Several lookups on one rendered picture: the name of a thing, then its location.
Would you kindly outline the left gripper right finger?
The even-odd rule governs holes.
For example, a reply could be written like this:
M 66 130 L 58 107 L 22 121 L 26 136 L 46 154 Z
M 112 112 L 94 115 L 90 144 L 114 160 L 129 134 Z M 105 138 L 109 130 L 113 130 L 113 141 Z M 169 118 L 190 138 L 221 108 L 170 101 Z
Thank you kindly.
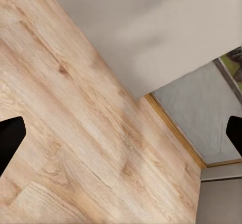
M 231 116 L 227 124 L 226 134 L 242 157 L 242 118 Z

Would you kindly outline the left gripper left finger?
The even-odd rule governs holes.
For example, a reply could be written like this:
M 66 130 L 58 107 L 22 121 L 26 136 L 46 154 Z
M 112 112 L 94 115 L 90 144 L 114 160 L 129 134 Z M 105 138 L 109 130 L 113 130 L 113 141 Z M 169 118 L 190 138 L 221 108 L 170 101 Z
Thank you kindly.
M 0 176 L 26 136 L 22 116 L 0 122 Z

